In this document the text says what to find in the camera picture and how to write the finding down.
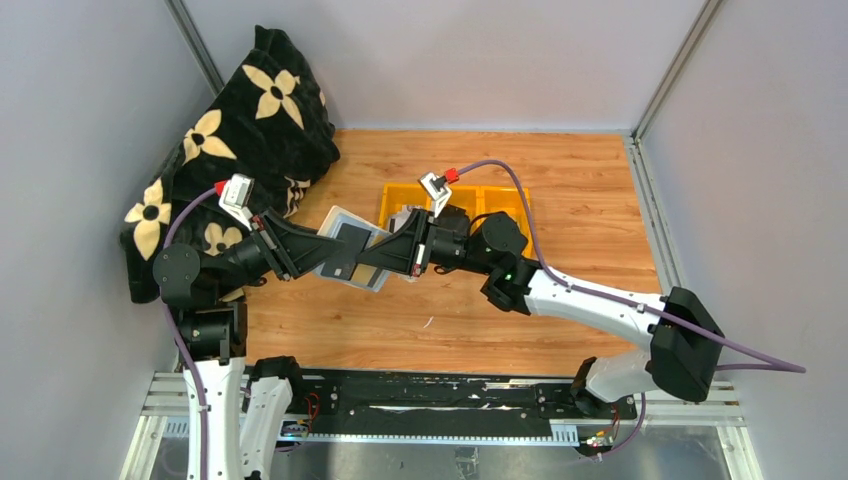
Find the black card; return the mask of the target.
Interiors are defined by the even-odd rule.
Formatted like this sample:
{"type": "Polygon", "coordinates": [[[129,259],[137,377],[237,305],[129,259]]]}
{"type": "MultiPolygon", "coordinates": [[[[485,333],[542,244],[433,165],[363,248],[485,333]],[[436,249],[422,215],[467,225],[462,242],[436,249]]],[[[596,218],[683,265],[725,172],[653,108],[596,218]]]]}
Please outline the black card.
{"type": "Polygon", "coordinates": [[[343,248],[324,263],[320,274],[327,278],[350,281],[357,266],[357,256],[365,249],[370,237],[371,232],[363,227],[341,224],[336,239],[343,241],[343,248]]]}

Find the gold striped card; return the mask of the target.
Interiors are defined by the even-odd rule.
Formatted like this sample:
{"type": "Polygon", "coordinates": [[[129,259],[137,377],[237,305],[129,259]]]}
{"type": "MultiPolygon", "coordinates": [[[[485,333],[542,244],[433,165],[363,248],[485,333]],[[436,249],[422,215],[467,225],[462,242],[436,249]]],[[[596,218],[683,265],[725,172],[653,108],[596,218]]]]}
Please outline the gold striped card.
{"type": "Polygon", "coordinates": [[[358,264],[352,273],[350,283],[355,287],[377,292],[383,287],[388,276],[389,272],[384,269],[358,264]]]}

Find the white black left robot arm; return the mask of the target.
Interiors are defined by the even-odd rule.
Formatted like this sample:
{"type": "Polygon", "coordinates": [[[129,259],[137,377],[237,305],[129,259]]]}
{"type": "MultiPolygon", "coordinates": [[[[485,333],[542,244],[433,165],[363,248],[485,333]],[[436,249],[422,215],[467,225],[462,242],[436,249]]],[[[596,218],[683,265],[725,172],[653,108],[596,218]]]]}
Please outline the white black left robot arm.
{"type": "Polygon", "coordinates": [[[250,224],[250,234],[222,254],[176,243],[154,262],[187,367],[189,479],[269,478],[283,417],[304,391],[292,356],[260,360],[245,372],[247,305],[225,295],[261,285],[268,273],[297,279],[344,249],[343,241],[275,213],[256,215],[250,224]]]}

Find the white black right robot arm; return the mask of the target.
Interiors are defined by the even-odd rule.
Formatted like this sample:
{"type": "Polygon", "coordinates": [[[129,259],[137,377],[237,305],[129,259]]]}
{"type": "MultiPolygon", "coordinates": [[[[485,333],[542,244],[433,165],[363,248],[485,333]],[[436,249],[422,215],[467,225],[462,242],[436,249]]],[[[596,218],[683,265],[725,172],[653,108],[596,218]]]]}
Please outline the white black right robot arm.
{"type": "Polygon", "coordinates": [[[721,353],[712,338],[722,332],[693,292],[675,287],[666,295],[642,294],[583,281],[525,257],[527,244],[505,212],[452,225],[415,209],[357,260],[409,276],[428,267],[481,274],[482,294],[501,311],[577,321],[635,345],[583,361],[566,402],[585,416],[655,390],[687,402],[707,399],[721,353]]]}

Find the beige leather card holder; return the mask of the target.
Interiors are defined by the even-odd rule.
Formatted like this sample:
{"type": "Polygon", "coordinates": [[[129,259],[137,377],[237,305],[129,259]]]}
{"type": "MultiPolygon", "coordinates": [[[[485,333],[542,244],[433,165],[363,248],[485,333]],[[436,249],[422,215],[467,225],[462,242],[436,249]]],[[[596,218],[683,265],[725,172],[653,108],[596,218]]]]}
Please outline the beige leather card holder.
{"type": "Polygon", "coordinates": [[[378,292],[389,277],[389,271],[361,264],[357,256],[365,249],[385,239],[389,232],[379,226],[334,205],[323,220],[318,234],[343,242],[343,248],[312,273],[318,277],[378,292]]]}

